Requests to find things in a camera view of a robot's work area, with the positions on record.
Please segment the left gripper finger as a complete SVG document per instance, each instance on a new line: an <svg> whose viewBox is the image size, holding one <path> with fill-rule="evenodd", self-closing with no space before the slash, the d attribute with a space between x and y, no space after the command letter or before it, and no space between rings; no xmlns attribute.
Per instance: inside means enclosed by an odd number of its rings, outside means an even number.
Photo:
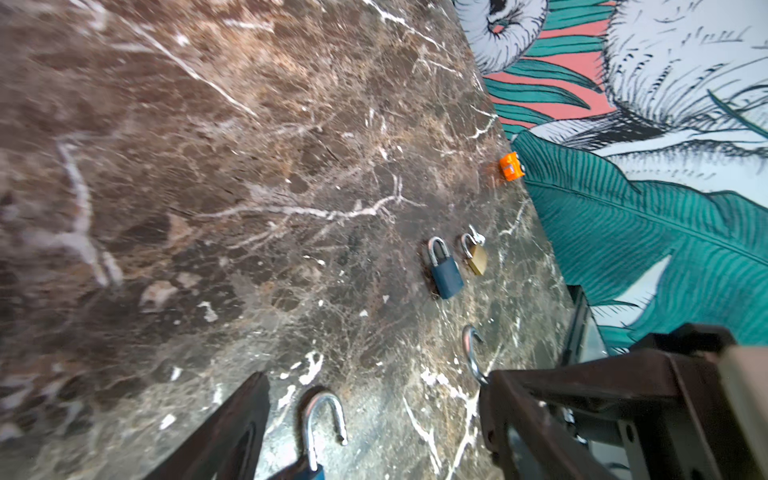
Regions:
<svg viewBox="0 0 768 480"><path fill-rule="evenodd" d="M148 479L252 479L270 410L269 380L251 375Z"/></svg>

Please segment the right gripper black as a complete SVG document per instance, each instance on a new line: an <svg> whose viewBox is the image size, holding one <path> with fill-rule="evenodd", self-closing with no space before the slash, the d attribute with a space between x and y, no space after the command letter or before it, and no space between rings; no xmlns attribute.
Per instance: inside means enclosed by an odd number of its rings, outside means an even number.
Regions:
<svg viewBox="0 0 768 480"><path fill-rule="evenodd" d="M509 432L547 479L614 475L539 404L576 409L587 439L623 447L636 479L764 479L727 397L719 362L737 342L724 327L686 323L621 356L539 370L494 370L480 392L486 447L506 479L522 479Z"/></svg>

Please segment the black padlock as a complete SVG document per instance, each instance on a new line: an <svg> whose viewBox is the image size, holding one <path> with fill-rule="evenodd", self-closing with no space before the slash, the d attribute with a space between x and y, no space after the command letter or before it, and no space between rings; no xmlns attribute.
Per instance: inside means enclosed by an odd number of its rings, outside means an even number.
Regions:
<svg viewBox="0 0 768 480"><path fill-rule="evenodd" d="M484 342L478 330L471 324L465 325L462 330L462 348L466 357L468 370L478 384L487 385L488 379L482 372L475 354L475 344L477 342Z"/></svg>

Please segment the brass padlock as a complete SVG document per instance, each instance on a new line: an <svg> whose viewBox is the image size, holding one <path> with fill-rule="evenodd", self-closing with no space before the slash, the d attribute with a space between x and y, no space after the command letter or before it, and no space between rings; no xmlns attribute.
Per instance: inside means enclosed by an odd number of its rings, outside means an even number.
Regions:
<svg viewBox="0 0 768 480"><path fill-rule="evenodd" d="M460 243L469 268L475 275L484 275L488 262L488 256L484 248L485 237L470 225L469 232L461 236Z"/></svg>

